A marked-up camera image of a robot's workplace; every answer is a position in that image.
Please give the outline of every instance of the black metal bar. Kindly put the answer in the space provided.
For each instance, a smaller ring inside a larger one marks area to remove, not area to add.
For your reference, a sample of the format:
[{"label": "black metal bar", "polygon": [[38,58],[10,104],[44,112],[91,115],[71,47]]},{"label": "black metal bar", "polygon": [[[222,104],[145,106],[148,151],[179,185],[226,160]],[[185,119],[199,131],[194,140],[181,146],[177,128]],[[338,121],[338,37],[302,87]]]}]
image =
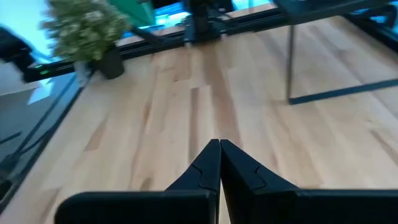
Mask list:
[{"label": "black metal bar", "polygon": [[133,34],[145,39],[146,41],[148,41],[151,44],[160,44],[162,42],[162,36],[154,35],[153,33],[148,32],[143,29],[140,29],[138,27],[132,27],[131,32]]},{"label": "black metal bar", "polygon": [[243,32],[260,32],[267,29],[286,26],[287,19],[282,15],[268,17],[267,19],[258,19],[252,22],[239,24],[237,27],[229,28],[226,33],[228,35],[240,34]]},{"label": "black metal bar", "polygon": [[13,134],[11,136],[8,136],[8,137],[6,137],[4,139],[0,139],[0,145],[6,143],[8,141],[13,140],[14,138],[20,136],[21,134],[22,134],[22,132],[19,131],[18,133],[15,133],[15,134]]},{"label": "black metal bar", "polygon": [[193,18],[191,15],[185,18],[187,26],[185,27],[184,42],[194,42],[195,41],[195,24],[193,23]]},{"label": "black metal bar", "polygon": [[345,95],[350,95],[350,94],[354,94],[354,93],[362,93],[365,91],[379,90],[382,88],[389,88],[389,87],[393,87],[393,86],[398,86],[398,78],[392,79],[392,80],[376,82],[376,83],[365,84],[365,85],[342,88],[339,90],[331,90],[331,91],[326,91],[323,93],[316,93],[316,94],[311,94],[311,95],[306,95],[306,96],[289,98],[288,101],[289,101],[290,105],[296,105],[296,104],[308,103],[308,102],[316,101],[316,100],[329,99],[329,98],[333,98],[333,97],[337,97],[337,96],[345,96]]},{"label": "black metal bar", "polygon": [[184,41],[182,38],[183,36],[181,36],[181,38],[176,38],[174,40],[165,40],[163,43],[159,45],[148,45],[145,47],[140,47],[138,49],[125,50],[123,52],[120,52],[120,54],[123,60],[127,60],[130,58],[140,57],[147,54],[154,54],[164,50],[183,47]]},{"label": "black metal bar", "polygon": [[266,10],[266,11],[262,11],[262,12],[255,12],[249,15],[245,15],[245,16],[239,16],[234,18],[234,21],[237,23],[246,23],[246,22],[252,22],[252,21],[256,21],[258,19],[265,19],[265,18],[270,18],[273,16],[281,16],[282,13],[280,12],[280,10],[278,8],[275,9],[270,9],[270,10]]},{"label": "black metal bar", "polygon": [[357,19],[355,16],[347,14],[344,18],[359,27],[363,32],[374,37],[391,50],[398,53],[398,34],[392,29],[383,27],[370,19]]},{"label": "black metal bar", "polygon": [[292,24],[302,24],[333,16],[340,16],[360,9],[378,7],[392,0],[332,0],[286,1],[274,0],[283,15]]},{"label": "black metal bar", "polygon": [[289,43],[288,43],[288,54],[287,54],[287,68],[286,68],[286,98],[289,101],[292,95],[292,82],[293,82],[293,66],[294,66],[294,37],[295,37],[295,26],[289,27]]},{"label": "black metal bar", "polygon": [[[181,37],[184,35],[184,31],[178,31],[172,34],[167,34],[167,35],[162,35],[161,37],[165,39],[165,42],[170,41],[170,40],[174,40],[174,39],[181,39]],[[120,47],[118,47],[119,51],[121,53],[125,52],[125,51],[131,51],[134,49],[139,49],[141,47],[149,47],[152,44],[149,43],[146,40],[141,40],[141,41],[137,41],[131,44],[126,44],[126,45],[122,45]]]}]

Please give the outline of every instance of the black flower pot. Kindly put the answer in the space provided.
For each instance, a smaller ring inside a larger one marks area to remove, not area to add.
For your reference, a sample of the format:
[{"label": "black flower pot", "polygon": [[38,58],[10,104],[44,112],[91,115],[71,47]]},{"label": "black flower pot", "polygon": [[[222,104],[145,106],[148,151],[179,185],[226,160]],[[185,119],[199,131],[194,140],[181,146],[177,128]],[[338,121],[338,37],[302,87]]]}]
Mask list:
[{"label": "black flower pot", "polygon": [[94,61],[95,69],[98,69],[107,79],[114,79],[124,73],[123,61],[119,49],[114,45],[106,51],[101,60]]}]

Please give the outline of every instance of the black metal frame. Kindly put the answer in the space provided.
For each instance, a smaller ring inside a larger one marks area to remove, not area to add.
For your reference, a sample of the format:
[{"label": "black metal frame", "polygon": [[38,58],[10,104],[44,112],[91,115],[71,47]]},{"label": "black metal frame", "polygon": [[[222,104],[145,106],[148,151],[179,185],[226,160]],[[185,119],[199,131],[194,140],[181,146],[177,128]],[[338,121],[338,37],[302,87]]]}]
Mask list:
[{"label": "black metal frame", "polygon": [[[51,106],[46,110],[45,114],[43,114],[43,116],[39,119],[37,124],[35,124],[35,126],[32,128],[32,130],[27,134],[27,136],[24,138],[22,143],[19,145],[19,147],[18,147],[19,149],[17,149],[16,153],[14,153],[15,155],[19,154],[18,151],[21,152],[21,151],[26,150],[26,147],[25,147],[26,144],[37,133],[37,130],[40,128],[42,123],[46,121],[48,116],[50,114],[52,114],[52,111],[54,110],[54,108],[56,106],[58,106],[61,98],[63,98],[68,91],[71,91],[71,87],[73,85],[76,85],[76,77],[72,77],[71,79],[69,79],[67,84],[62,88],[60,94],[56,97],[56,99],[53,101]],[[4,211],[4,209],[6,208],[8,203],[11,201],[11,199],[13,198],[15,193],[18,191],[22,182],[28,175],[29,171],[35,164],[36,160],[41,155],[42,151],[45,149],[46,145],[51,140],[52,136],[55,134],[55,131],[57,130],[57,128],[61,125],[61,122],[66,117],[66,115],[68,114],[70,109],[72,108],[74,102],[77,100],[77,98],[79,97],[82,90],[83,90],[82,88],[77,89],[75,96],[70,100],[69,104],[67,104],[65,109],[60,113],[60,116],[56,120],[55,124],[53,124],[53,126],[51,126],[50,129],[48,129],[46,132],[43,133],[43,135],[41,135],[41,137],[39,137],[39,139],[38,139],[39,141],[38,140],[35,141],[35,143],[37,143],[39,146],[34,151],[34,153],[31,155],[31,158],[27,162],[27,165],[21,170],[18,178],[11,180],[8,178],[2,179],[4,177],[0,177],[0,213],[2,213]],[[2,169],[5,169],[6,171],[13,169],[12,167],[14,165],[16,165],[16,163],[17,163],[17,157],[15,155],[13,156],[11,154],[11,156],[7,156],[5,159],[3,159],[0,162]]]},{"label": "black metal frame", "polygon": [[397,223],[398,190],[300,189],[228,140],[213,139],[163,192],[85,192],[57,208],[56,224],[217,224],[223,183],[241,223]]},{"label": "black metal frame", "polygon": [[[350,21],[356,21],[356,19],[351,16],[347,15],[347,18],[349,18]],[[365,26],[377,26],[373,21],[368,20],[366,23],[362,22],[361,25],[363,27]],[[312,101],[317,101],[317,100],[324,100],[324,99],[329,99],[329,98],[334,98],[338,96],[345,96],[345,95],[350,95],[350,94],[355,94],[355,93],[362,93],[365,91],[373,91],[373,90],[380,90],[383,88],[389,88],[393,86],[398,86],[398,78],[390,79],[390,80],[384,80],[380,82],[374,82],[374,83],[368,83],[368,84],[363,84],[363,85],[358,85],[358,86],[352,86],[348,88],[341,88],[337,90],[330,90],[330,91],[324,91],[321,93],[314,93],[314,94],[309,94],[309,95],[304,95],[304,96],[298,96],[298,97],[291,97],[292,96],[292,88],[293,88],[293,75],[294,75],[294,52],[295,52],[295,25],[290,25],[289,29],[289,43],[288,43],[288,59],[287,59],[287,71],[286,71],[286,76],[287,76],[287,81],[286,81],[286,96],[287,96],[287,102],[290,105],[296,105],[296,104],[301,104],[301,103],[308,103]],[[387,41],[387,43],[395,44],[395,50],[398,50],[397,45],[398,42],[392,41],[390,39]]]}]

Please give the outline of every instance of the black metal post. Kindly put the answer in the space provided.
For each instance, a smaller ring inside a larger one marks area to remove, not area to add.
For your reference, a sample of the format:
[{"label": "black metal post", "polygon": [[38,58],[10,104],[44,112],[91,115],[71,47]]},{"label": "black metal post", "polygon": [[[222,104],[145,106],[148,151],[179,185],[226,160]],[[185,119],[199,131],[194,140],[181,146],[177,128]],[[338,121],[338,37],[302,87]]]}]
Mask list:
[{"label": "black metal post", "polygon": [[293,66],[294,66],[294,37],[295,26],[289,27],[289,43],[287,54],[287,79],[286,79],[286,99],[290,103],[290,96],[292,95],[292,82],[293,82]]}]

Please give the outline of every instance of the black cable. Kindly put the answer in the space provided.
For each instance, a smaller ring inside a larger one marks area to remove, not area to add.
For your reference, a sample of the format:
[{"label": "black cable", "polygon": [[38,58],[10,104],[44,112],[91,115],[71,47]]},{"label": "black cable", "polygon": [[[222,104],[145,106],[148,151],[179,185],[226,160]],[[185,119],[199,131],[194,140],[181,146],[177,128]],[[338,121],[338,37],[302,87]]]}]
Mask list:
[{"label": "black cable", "polygon": [[55,133],[55,130],[60,126],[61,122],[63,119],[66,117],[70,109],[72,108],[74,102],[77,100],[79,97],[80,93],[82,91],[82,88],[79,88],[75,96],[72,98],[72,100],[69,102],[65,110],[62,112],[58,120],[55,122],[55,124],[48,129],[48,134],[44,134],[43,140],[39,143],[39,147],[37,150],[32,153],[30,159],[27,161],[27,164],[22,168],[22,170],[18,173],[17,177],[13,180],[10,180],[8,178],[4,179],[7,182],[11,182],[12,187],[9,188],[7,191],[6,195],[4,198],[1,198],[0,195],[0,213],[5,209],[6,205],[10,202],[11,198],[14,196],[14,194],[17,192],[19,187],[21,186],[21,182],[26,178],[27,174],[41,155],[42,151],[45,149],[45,146],[49,143],[51,137]]},{"label": "black cable", "polygon": [[18,153],[20,153],[21,151],[24,150],[25,146],[27,145],[27,143],[32,139],[33,135],[35,134],[35,132],[38,130],[38,128],[43,124],[43,122],[45,121],[45,119],[50,115],[50,113],[54,110],[55,106],[58,104],[58,102],[60,101],[61,97],[63,97],[63,95],[68,91],[68,89],[70,88],[70,86],[73,84],[73,82],[75,81],[76,76],[73,76],[73,78],[70,79],[70,81],[65,85],[65,87],[63,88],[63,90],[61,91],[61,93],[57,96],[57,98],[54,100],[54,102],[51,104],[50,108],[44,113],[44,115],[39,119],[39,122],[37,122],[37,124],[32,128],[32,130],[30,131],[30,133],[26,136],[26,138],[23,140],[23,142],[19,145],[19,147],[17,148],[17,150],[12,154],[12,155],[16,155]]},{"label": "black cable", "polygon": [[40,143],[45,137],[46,135],[48,135],[50,133],[50,131],[53,129],[53,127],[49,128],[46,132],[44,132],[44,134],[42,134],[34,143],[32,143],[30,146],[28,146],[27,148],[25,148],[24,150],[22,150],[21,152],[19,152],[18,157],[21,157],[23,154],[29,152],[31,149],[33,149],[36,145],[38,145],[38,143]]},{"label": "black cable", "polygon": [[0,145],[6,143],[6,142],[8,142],[8,141],[13,140],[14,138],[20,136],[21,134],[22,134],[22,131],[20,131],[20,132],[18,132],[18,133],[15,133],[15,134],[13,134],[13,135],[11,135],[11,136],[8,136],[8,137],[6,137],[6,138],[0,140]]}]

